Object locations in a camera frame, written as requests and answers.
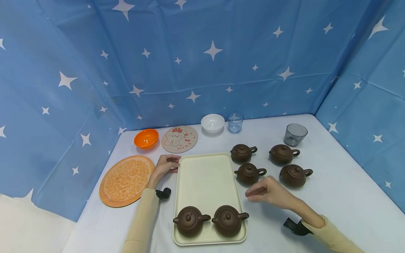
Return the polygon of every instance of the cream plastic tray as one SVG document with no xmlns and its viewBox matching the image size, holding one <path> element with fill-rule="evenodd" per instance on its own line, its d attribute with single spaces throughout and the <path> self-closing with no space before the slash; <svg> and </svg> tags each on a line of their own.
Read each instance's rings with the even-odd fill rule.
<svg viewBox="0 0 405 253">
<path fill-rule="evenodd" d="M 222 205 L 233 206 L 242 213 L 232 160 L 227 153 L 185 156 L 180 164 L 175 217 L 186 206 L 195 206 L 211 218 Z M 242 221 L 240 232 L 232 238 L 221 236 L 211 221 L 204 222 L 201 233 L 193 238 L 182 236 L 176 224 L 173 228 L 173 239 L 179 246 L 237 243 L 243 242 L 246 236 L 245 221 Z"/>
</svg>

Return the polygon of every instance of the table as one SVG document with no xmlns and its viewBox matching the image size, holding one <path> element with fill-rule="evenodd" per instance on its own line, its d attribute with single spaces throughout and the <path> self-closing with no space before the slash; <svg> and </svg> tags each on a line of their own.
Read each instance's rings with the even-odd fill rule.
<svg viewBox="0 0 405 253">
<path fill-rule="evenodd" d="M 193 125 L 198 132 L 198 142 L 194 148 L 181 155 L 228 153 L 239 143 L 257 146 L 258 151 L 253 155 L 251 163 L 258 168 L 266 168 L 267 175 L 278 178 L 281 167 L 269 161 L 269 150 L 283 143 L 285 128 L 290 123 L 302 124 L 309 131 L 297 147 L 301 154 L 293 163 L 314 170 L 304 187 L 291 192 L 318 213 L 326 215 L 365 252 L 403 253 L 405 215 L 312 115 L 245 120 L 238 134 L 232 134 L 227 129 L 218 134 L 208 134 L 200 125 Z M 157 130 L 162 137 L 167 128 Z M 133 138 L 138 132 L 128 131 L 120 136 L 64 253 L 121 251 L 137 202 L 123 208 L 105 206 L 98 196 L 100 182 L 106 172 L 123 158 L 145 155 L 156 164 L 159 156 L 167 153 L 161 145 L 151 151 L 138 150 L 133 144 Z M 298 216 L 269 204 L 248 202 L 244 197 L 247 188 L 241 185 L 238 187 L 242 207 L 250 214 L 246 220 L 246 241 L 239 244 L 179 247 L 172 236 L 176 183 L 176 174 L 168 174 L 158 186 L 158 189 L 171 188 L 172 196 L 168 201 L 160 203 L 150 243 L 151 253 L 328 252 L 311 235 L 296 236 L 283 227 L 287 217 L 298 222 Z"/>
</svg>

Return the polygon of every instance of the glass cup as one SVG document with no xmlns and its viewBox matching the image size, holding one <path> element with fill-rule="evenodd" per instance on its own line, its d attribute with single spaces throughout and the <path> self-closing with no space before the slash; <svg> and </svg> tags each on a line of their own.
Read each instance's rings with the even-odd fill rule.
<svg viewBox="0 0 405 253">
<path fill-rule="evenodd" d="M 284 142 L 288 146 L 296 147 L 307 136 L 308 130 L 305 126 L 300 124 L 290 124 L 287 126 L 286 135 L 284 136 Z"/>
<path fill-rule="evenodd" d="M 228 115 L 228 129 L 231 133 L 238 133 L 243 124 L 243 115 L 240 113 L 231 113 Z"/>
</svg>

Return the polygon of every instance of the brown clay teapot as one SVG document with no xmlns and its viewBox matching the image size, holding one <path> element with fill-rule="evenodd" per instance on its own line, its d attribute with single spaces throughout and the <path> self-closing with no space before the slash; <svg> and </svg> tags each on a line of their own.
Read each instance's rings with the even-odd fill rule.
<svg viewBox="0 0 405 253">
<path fill-rule="evenodd" d="M 266 169 L 257 169 L 253 164 L 243 164 L 238 170 L 234 171 L 238 180 L 245 185 L 252 185 L 259 181 L 260 176 L 267 173 Z"/>
<path fill-rule="evenodd" d="M 252 154 L 255 153 L 256 151 L 257 151 L 256 147 L 249 148 L 245 144 L 238 144 L 232 148 L 230 152 L 230 157 L 234 162 L 243 164 L 245 162 L 250 161 Z"/>
<path fill-rule="evenodd" d="M 232 206 L 220 206 L 212 222 L 215 229 L 225 237 L 233 237 L 239 233 L 242 227 L 242 220 L 249 218 L 248 213 L 238 213 Z"/>
<path fill-rule="evenodd" d="M 289 146 L 284 144 L 275 145 L 269 151 L 270 160 L 279 165 L 289 164 L 292 159 L 300 154 L 298 149 L 290 149 Z"/>
<path fill-rule="evenodd" d="M 311 176 L 313 170 L 304 170 L 300 166 L 290 164 L 284 166 L 280 171 L 280 180 L 290 187 L 301 187 L 305 184 L 307 177 Z"/>
<path fill-rule="evenodd" d="M 209 221 L 211 216 L 202 215 L 200 210 L 194 206 L 183 208 L 178 216 L 173 219 L 178 231 L 185 237 L 196 236 L 203 228 L 203 222 Z"/>
</svg>

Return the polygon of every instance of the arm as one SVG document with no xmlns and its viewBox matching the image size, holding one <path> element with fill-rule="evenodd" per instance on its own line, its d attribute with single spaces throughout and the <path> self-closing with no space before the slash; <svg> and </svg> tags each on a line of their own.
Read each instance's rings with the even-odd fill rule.
<svg viewBox="0 0 405 253">
<path fill-rule="evenodd" d="M 292 195 L 277 180 L 269 176 L 250 187 L 245 196 L 252 202 L 268 202 L 298 214 L 315 237 L 323 241 L 332 251 L 341 253 L 364 253 L 344 236 L 325 216 L 317 214 L 304 201 Z"/>
<path fill-rule="evenodd" d="M 146 253 L 150 241 L 153 222 L 158 211 L 159 198 L 155 189 L 160 179 L 167 172 L 176 173 L 178 155 L 162 155 L 155 170 L 149 178 L 147 188 L 143 190 L 135 217 L 129 228 L 122 253 Z"/>
</svg>

